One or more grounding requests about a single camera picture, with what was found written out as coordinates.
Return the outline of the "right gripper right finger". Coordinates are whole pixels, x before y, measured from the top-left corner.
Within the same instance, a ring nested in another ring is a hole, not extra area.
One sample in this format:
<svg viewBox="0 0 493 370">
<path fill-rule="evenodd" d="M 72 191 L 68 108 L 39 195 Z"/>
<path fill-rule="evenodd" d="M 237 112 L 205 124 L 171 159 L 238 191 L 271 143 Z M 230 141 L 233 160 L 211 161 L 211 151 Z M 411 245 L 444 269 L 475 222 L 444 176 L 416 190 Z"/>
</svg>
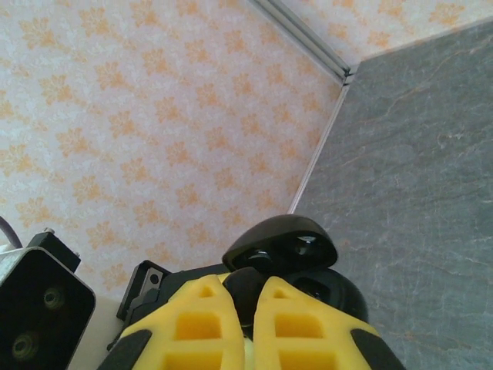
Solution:
<svg viewBox="0 0 493 370">
<path fill-rule="evenodd" d="M 263 286 L 253 328 L 255 369 L 403 369 L 375 328 L 279 277 Z"/>
</svg>

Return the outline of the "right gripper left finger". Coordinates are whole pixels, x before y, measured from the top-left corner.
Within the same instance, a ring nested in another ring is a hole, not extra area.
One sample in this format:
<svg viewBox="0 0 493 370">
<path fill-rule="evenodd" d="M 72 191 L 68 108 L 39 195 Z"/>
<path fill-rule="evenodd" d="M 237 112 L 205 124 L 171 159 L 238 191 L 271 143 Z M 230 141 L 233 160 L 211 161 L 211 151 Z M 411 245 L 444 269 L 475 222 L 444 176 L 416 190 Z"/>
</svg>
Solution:
<svg viewBox="0 0 493 370">
<path fill-rule="evenodd" d="M 216 275 L 185 283 L 126 328 L 100 369 L 242 369 L 243 333 Z"/>
</svg>

